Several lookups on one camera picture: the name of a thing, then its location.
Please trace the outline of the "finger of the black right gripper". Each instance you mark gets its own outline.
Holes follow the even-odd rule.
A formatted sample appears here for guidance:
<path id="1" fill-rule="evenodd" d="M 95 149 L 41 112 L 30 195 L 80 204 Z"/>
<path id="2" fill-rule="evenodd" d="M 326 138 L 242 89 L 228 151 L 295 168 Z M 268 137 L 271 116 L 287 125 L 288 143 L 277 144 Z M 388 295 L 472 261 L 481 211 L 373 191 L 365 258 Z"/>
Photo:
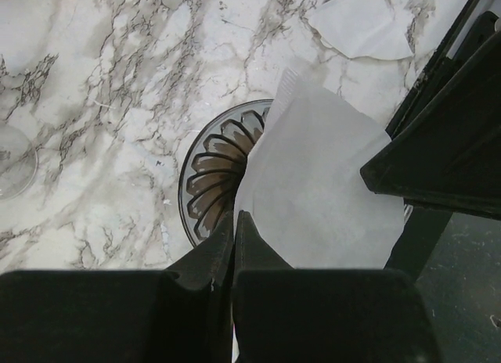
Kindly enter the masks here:
<path id="1" fill-rule="evenodd" d="M 360 169 L 368 190 L 420 206 L 500 217 L 500 34 Z"/>
<path id="2" fill-rule="evenodd" d="M 458 15 L 387 125 L 386 132 L 391 138 L 399 135 L 416 118 L 473 53 L 495 33 L 498 19 L 494 12 L 484 11 L 468 27 L 466 16 Z"/>

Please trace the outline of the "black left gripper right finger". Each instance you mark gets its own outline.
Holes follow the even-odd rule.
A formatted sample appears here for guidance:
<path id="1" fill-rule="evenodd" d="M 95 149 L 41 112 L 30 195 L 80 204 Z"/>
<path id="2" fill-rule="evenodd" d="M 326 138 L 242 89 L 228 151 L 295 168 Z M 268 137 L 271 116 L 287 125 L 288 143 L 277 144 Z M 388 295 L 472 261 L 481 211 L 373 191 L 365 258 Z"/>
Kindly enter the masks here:
<path id="1" fill-rule="evenodd" d="M 240 362 L 436 362 L 438 343 L 407 275 L 294 269 L 240 212 L 232 316 Z"/>

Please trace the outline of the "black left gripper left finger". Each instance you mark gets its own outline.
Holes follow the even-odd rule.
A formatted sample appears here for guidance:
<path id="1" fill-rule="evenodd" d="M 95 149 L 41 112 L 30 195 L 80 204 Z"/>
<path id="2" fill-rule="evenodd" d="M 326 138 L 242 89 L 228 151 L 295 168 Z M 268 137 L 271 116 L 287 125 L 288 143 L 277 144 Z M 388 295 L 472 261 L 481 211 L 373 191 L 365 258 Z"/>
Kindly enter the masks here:
<path id="1" fill-rule="evenodd" d="M 4 362 L 229 362 L 233 223 L 160 270 L 1 277 Z"/>

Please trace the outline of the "white paper coffee filter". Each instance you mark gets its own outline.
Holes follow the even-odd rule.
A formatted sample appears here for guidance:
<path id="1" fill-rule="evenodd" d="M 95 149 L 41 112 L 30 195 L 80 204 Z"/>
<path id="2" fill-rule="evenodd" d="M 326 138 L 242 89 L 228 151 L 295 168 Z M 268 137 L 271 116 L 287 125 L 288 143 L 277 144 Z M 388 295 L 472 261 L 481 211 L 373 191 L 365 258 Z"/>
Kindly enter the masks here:
<path id="1" fill-rule="evenodd" d="M 382 268 L 402 234 L 404 202 L 369 191 L 360 170 L 389 142 L 374 119 L 285 70 L 235 211 L 249 212 L 294 268 Z"/>

